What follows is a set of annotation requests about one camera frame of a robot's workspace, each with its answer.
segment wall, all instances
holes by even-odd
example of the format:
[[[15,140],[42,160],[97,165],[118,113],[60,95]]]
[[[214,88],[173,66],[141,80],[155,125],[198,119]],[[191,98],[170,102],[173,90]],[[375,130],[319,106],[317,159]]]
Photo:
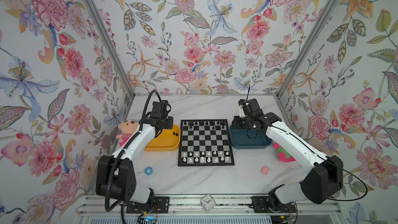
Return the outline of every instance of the wall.
[[[131,99],[81,0],[0,0],[0,19],[0,222],[72,223]]]
[[[341,0],[281,99],[301,137],[367,184],[340,202],[352,224],[398,221],[397,19],[396,0]],[[339,199],[364,194],[343,181]]]
[[[136,93],[274,93],[327,0],[94,0]]]

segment black mounting plate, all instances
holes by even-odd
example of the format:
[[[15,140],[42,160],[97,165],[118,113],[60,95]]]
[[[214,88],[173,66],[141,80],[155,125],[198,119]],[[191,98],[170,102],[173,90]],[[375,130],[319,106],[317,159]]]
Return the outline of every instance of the black mounting plate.
[[[268,208],[268,202],[267,202],[268,197],[251,197],[251,203],[253,204],[253,209],[255,213],[273,213],[269,208]],[[296,212],[296,207],[295,205],[288,203],[286,205],[283,205],[282,207],[278,207],[276,209],[276,212],[280,211],[281,213],[289,213],[289,212]]]
[[[158,210],[153,210],[152,214],[167,214],[169,212],[169,201],[170,197],[155,197],[154,206],[158,206]],[[127,205],[126,209],[127,214],[142,214],[143,211],[137,209],[134,205]]]

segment chessboard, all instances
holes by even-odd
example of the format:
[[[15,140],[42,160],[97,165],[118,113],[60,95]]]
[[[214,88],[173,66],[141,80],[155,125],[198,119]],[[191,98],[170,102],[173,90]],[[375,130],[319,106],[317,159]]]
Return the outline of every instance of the chessboard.
[[[178,166],[235,165],[226,119],[182,120]]]

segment pink plush doll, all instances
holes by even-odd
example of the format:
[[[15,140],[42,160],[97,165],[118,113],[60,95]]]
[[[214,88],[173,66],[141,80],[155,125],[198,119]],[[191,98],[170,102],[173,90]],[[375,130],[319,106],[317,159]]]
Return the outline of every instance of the pink plush doll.
[[[129,119],[123,121],[117,126],[120,130],[122,130],[122,134],[116,136],[116,138],[119,139],[120,146],[123,146],[129,140],[129,138],[137,130],[138,125],[139,125],[138,121]]]
[[[282,162],[291,162],[291,161],[296,161],[283,147],[278,145],[277,143],[273,143],[273,147],[277,150],[278,152],[278,159],[279,161]]]

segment clock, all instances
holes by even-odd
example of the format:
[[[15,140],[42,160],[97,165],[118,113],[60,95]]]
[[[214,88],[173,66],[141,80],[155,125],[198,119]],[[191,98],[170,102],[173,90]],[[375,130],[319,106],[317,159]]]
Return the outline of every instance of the clock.
[[[205,195],[205,197],[200,200],[200,203],[207,212],[210,211],[214,206],[216,206],[216,202],[210,194]]]

